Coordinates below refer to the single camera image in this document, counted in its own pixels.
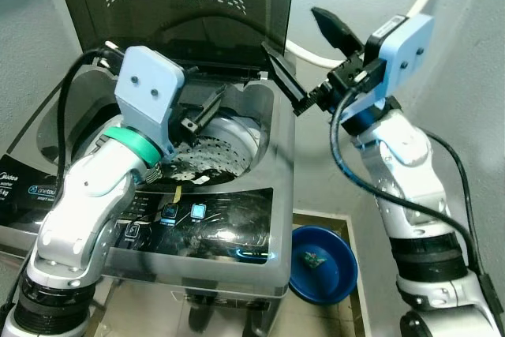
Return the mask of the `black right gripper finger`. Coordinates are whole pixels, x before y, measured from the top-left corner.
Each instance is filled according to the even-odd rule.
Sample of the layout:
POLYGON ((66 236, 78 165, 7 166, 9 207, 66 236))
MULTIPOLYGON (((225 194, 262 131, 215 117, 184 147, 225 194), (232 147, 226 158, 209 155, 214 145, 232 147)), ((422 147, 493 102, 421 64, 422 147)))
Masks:
POLYGON ((335 13, 313 6, 312 15, 320 33, 332 48, 338 49, 346 57, 363 57, 365 45, 335 13))
POLYGON ((295 74, 293 74, 291 67, 289 67, 281 52, 271 47, 270 43, 263 43, 262 49, 267 56, 268 63, 271 64, 273 73, 278 78, 279 88, 281 88, 282 93, 287 96, 287 99, 291 103, 293 113, 303 114, 313 106, 309 95, 296 80, 295 74))

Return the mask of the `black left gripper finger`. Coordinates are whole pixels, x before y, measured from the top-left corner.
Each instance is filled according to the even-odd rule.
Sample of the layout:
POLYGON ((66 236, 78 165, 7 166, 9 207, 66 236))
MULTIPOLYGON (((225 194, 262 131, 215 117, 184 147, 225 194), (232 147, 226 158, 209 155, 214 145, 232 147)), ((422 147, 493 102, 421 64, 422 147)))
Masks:
POLYGON ((194 149, 181 149, 177 155, 163 168, 163 176, 172 181, 192 183, 194 181, 194 149))
POLYGON ((183 137, 197 137, 201 131, 215 117, 220 103, 223 101, 225 88, 217 88, 208 99, 199 106, 187 107, 181 114, 181 135, 183 137))

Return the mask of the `grey top-load washing machine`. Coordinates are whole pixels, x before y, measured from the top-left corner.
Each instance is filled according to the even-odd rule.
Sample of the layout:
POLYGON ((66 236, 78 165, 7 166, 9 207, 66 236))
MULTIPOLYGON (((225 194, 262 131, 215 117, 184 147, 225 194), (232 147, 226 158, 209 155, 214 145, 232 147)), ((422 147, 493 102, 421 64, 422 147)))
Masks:
MULTIPOLYGON (((239 178, 220 185, 183 188, 172 204, 174 186, 137 189, 123 211, 103 275, 154 283, 174 300, 217 298, 218 305, 270 309, 291 276, 294 115, 288 99, 266 73, 253 77, 213 77, 191 73, 187 84, 202 85, 202 103, 225 88, 218 113, 256 119, 264 142, 256 163, 239 178)), ((97 149, 99 135, 122 120, 114 98, 115 76, 86 66, 73 78, 66 106, 66 144, 72 158, 97 149)), ((36 233, 54 203, 55 103, 49 99, 0 148, 0 251, 12 253, 16 269, 32 249, 36 233)))

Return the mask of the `washer inner tub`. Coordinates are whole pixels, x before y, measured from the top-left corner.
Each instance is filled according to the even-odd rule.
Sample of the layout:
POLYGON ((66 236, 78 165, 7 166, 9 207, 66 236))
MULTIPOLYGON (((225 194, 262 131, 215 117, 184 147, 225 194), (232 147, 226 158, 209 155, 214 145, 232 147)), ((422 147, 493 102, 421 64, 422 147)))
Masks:
POLYGON ((163 176, 144 188, 162 190, 177 185, 183 185, 184 188, 201 188, 234 181, 256 163, 262 142, 264 129, 256 119, 228 113, 217 116, 193 141, 177 145, 177 153, 181 149, 194 149, 192 183, 165 178, 166 164, 163 164, 163 176))

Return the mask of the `dark tinted washer lid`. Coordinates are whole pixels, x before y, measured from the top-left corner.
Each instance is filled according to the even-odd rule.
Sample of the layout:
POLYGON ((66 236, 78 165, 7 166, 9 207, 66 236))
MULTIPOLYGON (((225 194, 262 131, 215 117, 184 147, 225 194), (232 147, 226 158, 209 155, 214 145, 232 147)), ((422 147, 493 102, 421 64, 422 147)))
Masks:
POLYGON ((80 45, 144 46, 180 66, 265 70, 284 46, 292 0, 65 0, 80 45))

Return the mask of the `blue plastic basin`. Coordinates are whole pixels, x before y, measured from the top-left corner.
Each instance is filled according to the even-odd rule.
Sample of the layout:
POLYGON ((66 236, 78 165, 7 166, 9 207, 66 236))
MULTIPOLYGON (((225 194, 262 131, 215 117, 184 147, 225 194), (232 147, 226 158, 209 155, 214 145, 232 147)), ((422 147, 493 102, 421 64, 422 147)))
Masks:
POLYGON ((305 225, 292 231, 289 286, 297 297, 314 305, 336 305, 357 286, 358 264, 350 244, 332 229, 305 225), (303 261, 305 251, 315 252, 326 262, 311 268, 303 261))

